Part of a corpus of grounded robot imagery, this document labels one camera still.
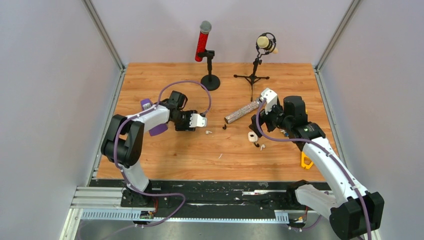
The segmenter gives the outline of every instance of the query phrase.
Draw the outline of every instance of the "microphone head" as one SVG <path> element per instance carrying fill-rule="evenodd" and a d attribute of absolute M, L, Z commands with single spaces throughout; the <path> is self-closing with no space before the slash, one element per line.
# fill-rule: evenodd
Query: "microphone head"
<path fill-rule="evenodd" d="M 270 40 L 266 36 L 260 36 L 256 40 L 257 46 L 261 49 L 268 47 L 270 44 Z"/>
<path fill-rule="evenodd" d="M 202 21 L 200 24 L 200 32 L 202 34 L 208 34 L 212 30 L 212 24 L 208 21 Z"/>

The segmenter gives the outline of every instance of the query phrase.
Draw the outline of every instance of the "round stand base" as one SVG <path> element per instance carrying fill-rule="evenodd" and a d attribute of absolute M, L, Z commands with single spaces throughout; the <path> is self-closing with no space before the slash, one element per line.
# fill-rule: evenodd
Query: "round stand base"
<path fill-rule="evenodd" d="M 200 80 L 200 83 L 203 86 L 205 86 L 206 89 L 209 90 L 209 91 L 217 90 L 221 85 L 221 81 L 220 81 L 219 77 L 217 77 L 215 75 L 211 75 L 210 80 L 209 80 L 209 75 L 202 77 L 201 80 Z"/>

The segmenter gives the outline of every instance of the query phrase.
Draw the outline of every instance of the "metal floor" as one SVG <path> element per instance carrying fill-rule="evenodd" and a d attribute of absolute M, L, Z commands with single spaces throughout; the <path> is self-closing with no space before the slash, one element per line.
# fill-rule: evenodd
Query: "metal floor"
<path fill-rule="evenodd" d="M 313 224 L 318 215 L 308 214 L 307 226 Z M 81 239 L 101 240 L 131 221 L 84 220 L 80 225 Z M 150 228 L 131 228 L 108 240 L 339 240 L 326 219 L 312 230 L 295 232 L 281 224 L 273 223 L 200 223 L 165 222 Z"/>

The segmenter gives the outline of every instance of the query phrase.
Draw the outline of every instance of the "white wall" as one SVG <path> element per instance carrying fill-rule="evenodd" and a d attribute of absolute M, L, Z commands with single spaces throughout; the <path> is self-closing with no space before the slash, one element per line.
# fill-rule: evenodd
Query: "white wall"
<path fill-rule="evenodd" d="M 423 238 L 423 12 L 363 1 L 322 71 L 347 165 L 384 198 L 383 240 Z"/>
<path fill-rule="evenodd" d="M 56 240 L 119 70 L 80 0 L 0 1 L 0 33 L 0 239 Z"/>
<path fill-rule="evenodd" d="M 351 0 L 93 0 L 120 57 L 194 62 L 199 26 L 212 24 L 215 62 L 251 63 L 256 38 L 271 32 L 279 54 L 264 63 L 318 63 Z"/>

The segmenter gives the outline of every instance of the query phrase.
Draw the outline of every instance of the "red microphone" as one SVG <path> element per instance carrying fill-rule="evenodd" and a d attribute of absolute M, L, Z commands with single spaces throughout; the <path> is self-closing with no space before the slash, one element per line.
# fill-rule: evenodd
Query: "red microphone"
<path fill-rule="evenodd" d="M 206 42 L 208 41 L 209 32 L 212 30 L 212 25 L 208 21 L 202 21 L 200 24 L 200 35 L 197 43 L 196 56 L 194 59 L 197 62 L 202 61 L 202 57 L 198 56 L 198 53 L 203 53 L 206 49 Z"/>

